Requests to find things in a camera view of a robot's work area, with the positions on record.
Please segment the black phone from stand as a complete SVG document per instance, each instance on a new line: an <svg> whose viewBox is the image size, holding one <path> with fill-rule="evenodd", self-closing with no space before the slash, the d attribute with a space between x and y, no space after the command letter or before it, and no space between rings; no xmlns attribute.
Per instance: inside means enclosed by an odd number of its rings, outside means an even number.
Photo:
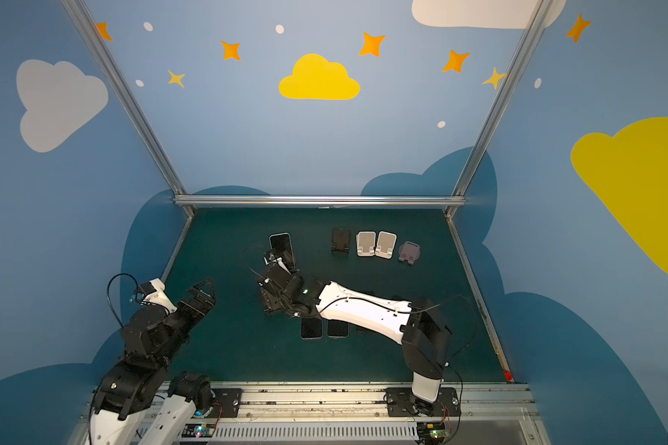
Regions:
<svg viewBox="0 0 668 445"><path fill-rule="evenodd" d="M267 314L281 313L286 309L286 305L282 302L281 293L279 291L268 289L267 287L260 287L259 298L260 302L263 304L263 310Z"/></svg>

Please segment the pink-edged phone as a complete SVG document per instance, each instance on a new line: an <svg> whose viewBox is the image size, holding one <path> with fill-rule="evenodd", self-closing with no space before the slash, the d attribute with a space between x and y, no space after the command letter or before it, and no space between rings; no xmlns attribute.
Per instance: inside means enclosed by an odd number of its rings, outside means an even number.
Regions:
<svg viewBox="0 0 668 445"><path fill-rule="evenodd" d="M304 340L321 339L323 335L323 321L318 318L301 320L301 338Z"/></svg>

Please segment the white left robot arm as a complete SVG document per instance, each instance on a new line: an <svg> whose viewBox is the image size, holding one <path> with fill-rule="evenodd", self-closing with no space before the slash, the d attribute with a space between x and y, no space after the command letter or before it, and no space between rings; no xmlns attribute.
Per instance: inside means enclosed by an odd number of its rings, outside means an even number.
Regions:
<svg viewBox="0 0 668 445"><path fill-rule="evenodd" d="M124 354L102 378L87 417L87 444L129 444L159 396L168 369L191 331L215 307L215 285L207 278L189 296L172 303L159 279L138 285L134 301L140 309L120 335ZM194 415L207 415L215 405L211 379L194 372L174 378L142 444L171 444Z"/></svg>

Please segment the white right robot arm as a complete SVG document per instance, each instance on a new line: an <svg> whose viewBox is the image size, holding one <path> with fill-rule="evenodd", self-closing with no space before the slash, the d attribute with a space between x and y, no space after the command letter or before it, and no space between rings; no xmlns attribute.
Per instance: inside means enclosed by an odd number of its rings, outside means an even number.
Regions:
<svg viewBox="0 0 668 445"><path fill-rule="evenodd" d="M429 404L437 401L452 337L438 304L428 299L386 300L335 281L306 281L280 260L267 263L256 276L267 313L354 324L400 345L413 374L413 399Z"/></svg>

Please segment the black phone stand back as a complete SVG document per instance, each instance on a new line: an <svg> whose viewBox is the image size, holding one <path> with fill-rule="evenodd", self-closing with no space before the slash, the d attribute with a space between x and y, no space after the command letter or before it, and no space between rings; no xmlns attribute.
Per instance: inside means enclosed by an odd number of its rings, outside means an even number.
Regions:
<svg viewBox="0 0 668 445"><path fill-rule="evenodd" d="M351 232L348 229L334 228L331 234L331 251L348 254L350 250Z"/></svg>

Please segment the white phone stand middle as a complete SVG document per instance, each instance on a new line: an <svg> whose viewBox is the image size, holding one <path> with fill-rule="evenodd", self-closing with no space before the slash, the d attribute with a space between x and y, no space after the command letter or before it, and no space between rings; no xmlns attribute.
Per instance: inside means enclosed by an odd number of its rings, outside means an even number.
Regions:
<svg viewBox="0 0 668 445"><path fill-rule="evenodd" d="M373 257L375 255L377 234L371 231L362 231L356 235L356 254L359 257Z"/></svg>

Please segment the white folding phone stand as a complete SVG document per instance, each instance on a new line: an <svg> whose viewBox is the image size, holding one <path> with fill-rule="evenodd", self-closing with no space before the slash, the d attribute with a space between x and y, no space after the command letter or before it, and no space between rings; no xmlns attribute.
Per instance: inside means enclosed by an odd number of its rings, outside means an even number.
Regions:
<svg viewBox="0 0 668 445"><path fill-rule="evenodd" d="M393 251L396 245L397 235L394 233L380 231L377 237L375 255L377 257L389 260L393 257Z"/></svg>

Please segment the aluminium back frame bar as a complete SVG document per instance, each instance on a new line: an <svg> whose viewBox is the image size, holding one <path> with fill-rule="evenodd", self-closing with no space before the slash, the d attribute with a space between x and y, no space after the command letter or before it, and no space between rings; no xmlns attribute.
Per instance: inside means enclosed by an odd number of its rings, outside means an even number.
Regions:
<svg viewBox="0 0 668 445"><path fill-rule="evenodd" d="M194 207L462 207L463 197L226 196L176 195L174 203Z"/></svg>

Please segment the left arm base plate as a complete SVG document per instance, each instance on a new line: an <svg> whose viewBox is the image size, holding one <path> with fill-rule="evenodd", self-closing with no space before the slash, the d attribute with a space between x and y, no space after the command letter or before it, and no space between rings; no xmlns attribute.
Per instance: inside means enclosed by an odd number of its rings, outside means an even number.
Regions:
<svg viewBox="0 0 668 445"><path fill-rule="evenodd" d="M243 391L240 388L212 388L213 400L211 407L204 413L202 418L236 418Z"/></svg>

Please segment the aluminium left frame post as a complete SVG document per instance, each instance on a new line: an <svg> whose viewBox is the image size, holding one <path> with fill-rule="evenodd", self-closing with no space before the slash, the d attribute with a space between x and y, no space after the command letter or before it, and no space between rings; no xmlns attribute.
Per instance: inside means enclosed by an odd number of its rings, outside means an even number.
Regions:
<svg viewBox="0 0 668 445"><path fill-rule="evenodd" d="M61 4L66 9L72 23L109 81L115 95L124 107L125 112L133 126L135 126L148 152L150 152L150 156L155 161L163 178L174 193L174 197L178 198L187 194L174 165L168 159L163 145L148 122L143 109L137 103L137 99L122 74L113 54L109 51L106 40L98 31L98 26L94 22L86 3L84 1L62 0Z"/></svg>

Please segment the aluminium frame post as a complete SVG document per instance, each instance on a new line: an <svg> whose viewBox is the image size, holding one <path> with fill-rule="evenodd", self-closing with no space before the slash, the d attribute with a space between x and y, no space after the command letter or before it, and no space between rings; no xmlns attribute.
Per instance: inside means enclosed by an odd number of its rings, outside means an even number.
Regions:
<svg viewBox="0 0 668 445"><path fill-rule="evenodd" d="M538 1L536 7L533 9L530 21L524 29L521 40L508 65L507 76L502 80L502 85L497 88L495 99L484 121L480 135L463 166L458 181L456 181L452 198L455 198L458 204L449 205L445 208L445 218L448 222L452 222L456 210L465 205L465 195L468 188L484 158L488 146L494 138L495 131L501 123L508 105L510 105L510 101L534 54L534 50L536 50L538 42L545 31L545 23L553 5L554 1L543 0Z"/></svg>
<svg viewBox="0 0 668 445"><path fill-rule="evenodd" d="M62 0L61 4L66 9L72 23L109 81L115 95L124 107L125 112L133 126L135 126L148 152L150 152L150 156L155 161L163 178L174 193L174 197L178 198L187 194L174 165L168 159L163 145L148 122L143 109L137 103L137 99L122 74L113 54L109 51L106 40L98 31L98 26L94 22L86 3L84 1Z"/></svg>

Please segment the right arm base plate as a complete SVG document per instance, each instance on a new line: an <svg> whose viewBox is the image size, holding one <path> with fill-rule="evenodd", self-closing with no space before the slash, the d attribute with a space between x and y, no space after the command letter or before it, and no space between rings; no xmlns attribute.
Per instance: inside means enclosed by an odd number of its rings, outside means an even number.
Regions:
<svg viewBox="0 0 668 445"><path fill-rule="evenodd" d="M386 389L383 401L389 417L444 417L461 415L460 398L454 388L442 388L434 402L413 395L409 387Z"/></svg>

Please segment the aluminium right frame post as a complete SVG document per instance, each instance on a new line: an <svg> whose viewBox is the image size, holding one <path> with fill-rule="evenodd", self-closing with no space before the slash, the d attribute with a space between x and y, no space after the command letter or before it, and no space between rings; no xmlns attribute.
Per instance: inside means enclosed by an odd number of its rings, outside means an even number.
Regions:
<svg viewBox="0 0 668 445"><path fill-rule="evenodd" d="M545 31L545 23L553 5L554 1L543 0L538 1L536 7L533 9L530 21L524 29L521 40L508 65L507 76L502 80L502 85L497 88L495 99L484 121L480 135L463 166L458 181L456 181L452 198L455 198L458 204L449 205L445 208L445 218L448 222L452 222L456 210L465 205L465 195L468 188L484 158L488 146L494 138L495 131L501 123L508 105L510 105L510 101L534 54L534 50L536 50L538 42Z"/></svg>

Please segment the aluminium front rail assembly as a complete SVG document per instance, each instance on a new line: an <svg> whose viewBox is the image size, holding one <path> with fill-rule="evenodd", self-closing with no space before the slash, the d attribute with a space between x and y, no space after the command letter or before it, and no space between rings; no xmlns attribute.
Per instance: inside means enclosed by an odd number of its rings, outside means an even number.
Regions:
<svg viewBox="0 0 668 445"><path fill-rule="evenodd" d="M213 382L243 391L236 418L194 415L171 444L547 444L549 434L530 389L521 384L448 384L461 415L389 417L386 382ZM167 396L161 386L129 444L142 444ZM87 444L84 412L69 441Z"/></svg>

